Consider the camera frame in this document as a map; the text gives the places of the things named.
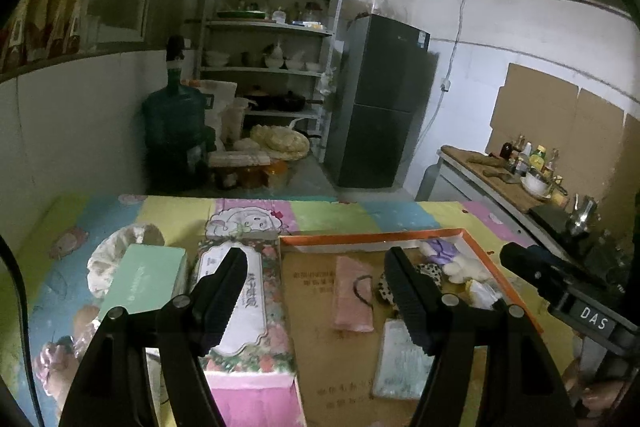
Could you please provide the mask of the person's right hand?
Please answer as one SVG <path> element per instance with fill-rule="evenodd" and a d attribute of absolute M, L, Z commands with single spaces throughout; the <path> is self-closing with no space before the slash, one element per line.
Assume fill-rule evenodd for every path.
<path fill-rule="evenodd" d="M 562 381 L 570 399 L 579 402 L 597 419 L 615 410 L 631 387 L 630 381 L 588 384 L 586 377 L 580 373 L 580 358 L 570 362 L 562 375 Z"/>

